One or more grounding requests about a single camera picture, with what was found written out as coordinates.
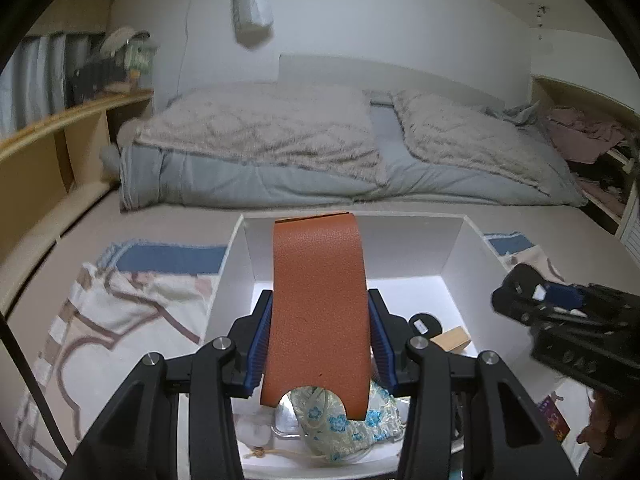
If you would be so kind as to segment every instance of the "gray curtain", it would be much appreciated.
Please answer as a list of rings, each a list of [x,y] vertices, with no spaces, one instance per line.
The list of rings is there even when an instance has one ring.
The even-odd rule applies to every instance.
[[[0,139],[68,105],[66,78],[89,54],[86,34],[22,40],[0,74]]]

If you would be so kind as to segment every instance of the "leather strap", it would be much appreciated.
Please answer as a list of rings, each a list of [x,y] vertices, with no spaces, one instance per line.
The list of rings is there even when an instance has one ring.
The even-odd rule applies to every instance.
[[[367,282],[355,216],[277,221],[273,227],[273,310],[260,402],[276,407],[299,386],[330,390],[347,418],[369,403]]]

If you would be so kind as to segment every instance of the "white blanket with brown lines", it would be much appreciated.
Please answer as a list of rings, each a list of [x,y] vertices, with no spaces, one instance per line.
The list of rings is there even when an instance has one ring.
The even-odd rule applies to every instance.
[[[82,264],[32,367],[72,452],[145,353],[173,358],[198,349],[218,279]],[[28,394],[14,444],[38,478],[60,478],[65,463]]]

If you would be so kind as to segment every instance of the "wooden furniture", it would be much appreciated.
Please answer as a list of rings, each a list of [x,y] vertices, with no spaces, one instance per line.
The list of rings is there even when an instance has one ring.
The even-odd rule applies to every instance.
[[[554,105],[573,106],[595,114],[604,113],[618,120],[629,130],[640,132],[640,116],[632,108],[599,92],[572,83],[535,76],[532,80],[531,102],[535,101],[540,101],[542,113]],[[627,158],[616,148],[609,150],[602,158],[606,161],[612,174],[617,173],[622,176],[622,180],[625,182],[623,197],[626,200],[626,205],[624,212],[621,215],[619,212],[613,211],[585,190],[583,193],[590,203],[583,208],[583,211],[616,238],[622,238],[638,195],[635,177],[632,174],[634,160]]]
[[[0,312],[56,240],[114,183],[100,149],[127,119],[151,114],[153,91],[95,100],[30,124],[0,142]]]

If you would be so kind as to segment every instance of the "beige floor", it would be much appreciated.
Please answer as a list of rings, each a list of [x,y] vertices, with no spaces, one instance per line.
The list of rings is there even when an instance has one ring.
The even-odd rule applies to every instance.
[[[348,209],[466,214],[484,232],[523,232],[539,244],[561,274],[575,283],[598,282],[640,294],[640,269],[626,249],[580,210],[568,206],[515,207],[391,202]],[[130,238],[184,244],[226,244],[239,212],[157,206],[121,214],[116,192],[107,195],[66,234],[20,298],[9,325],[32,362],[68,295],[82,262],[94,262],[112,242]],[[0,423],[13,433],[24,385],[0,351]]]

